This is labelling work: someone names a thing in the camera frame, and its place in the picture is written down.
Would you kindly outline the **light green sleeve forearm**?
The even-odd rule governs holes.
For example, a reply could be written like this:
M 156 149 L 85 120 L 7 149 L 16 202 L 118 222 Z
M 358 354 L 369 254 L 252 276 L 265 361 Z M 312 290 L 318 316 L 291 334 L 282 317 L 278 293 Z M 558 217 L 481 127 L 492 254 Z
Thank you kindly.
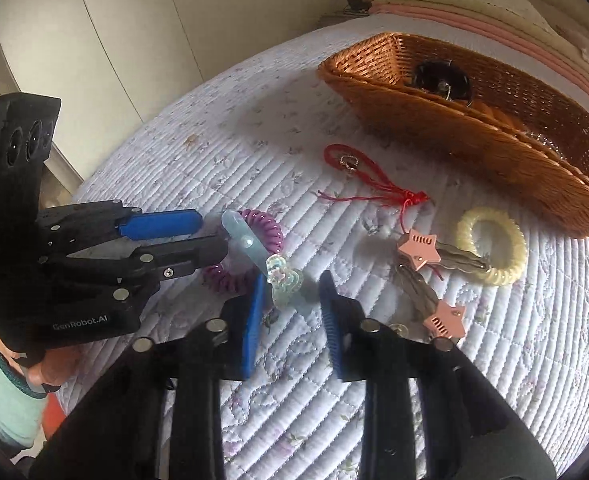
M 33 445 L 46 405 L 46 394 L 34 392 L 0 353 L 0 443 L 11 456 Z

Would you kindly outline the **left hand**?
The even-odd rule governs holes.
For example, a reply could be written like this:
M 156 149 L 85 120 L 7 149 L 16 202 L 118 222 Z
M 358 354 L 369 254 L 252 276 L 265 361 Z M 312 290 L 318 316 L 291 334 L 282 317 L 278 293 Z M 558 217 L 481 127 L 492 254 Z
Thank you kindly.
M 21 375 L 29 379 L 32 385 L 63 385 L 78 369 L 84 354 L 80 346 L 46 350 L 44 358 L 33 366 L 22 370 L 18 359 L 20 354 L 10 350 L 0 339 L 0 354 L 8 364 Z

